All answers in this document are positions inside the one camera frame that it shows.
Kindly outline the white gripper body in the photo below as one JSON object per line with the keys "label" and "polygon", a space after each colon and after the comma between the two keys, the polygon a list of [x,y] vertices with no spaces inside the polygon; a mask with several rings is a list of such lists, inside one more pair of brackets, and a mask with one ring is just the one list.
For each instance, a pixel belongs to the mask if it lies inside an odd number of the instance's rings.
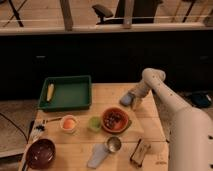
{"label": "white gripper body", "polygon": [[140,81],[131,90],[130,94],[133,98],[144,98],[148,95],[151,88],[144,82]]}

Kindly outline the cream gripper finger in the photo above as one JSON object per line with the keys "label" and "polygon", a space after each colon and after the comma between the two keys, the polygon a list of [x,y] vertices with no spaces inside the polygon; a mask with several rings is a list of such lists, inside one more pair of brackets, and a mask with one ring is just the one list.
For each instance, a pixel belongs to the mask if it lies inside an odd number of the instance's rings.
{"label": "cream gripper finger", "polygon": [[142,103],[142,99],[141,98],[138,98],[138,97],[135,97],[132,101],[132,104],[131,104],[131,109],[133,111],[137,110],[139,108],[139,106],[141,105]]}

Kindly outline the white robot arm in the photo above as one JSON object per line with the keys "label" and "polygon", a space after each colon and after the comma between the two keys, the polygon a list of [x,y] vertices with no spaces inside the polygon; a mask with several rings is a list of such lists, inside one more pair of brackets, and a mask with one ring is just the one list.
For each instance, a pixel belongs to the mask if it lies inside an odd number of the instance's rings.
{"label": "white robot arm", "polygon": [[165,78],[164,71],[146,68],[131,93],[144,98],[150,90],[154,90],[173,114],[168,171],[213,171],[213,120],[169,88],[164,83]]}

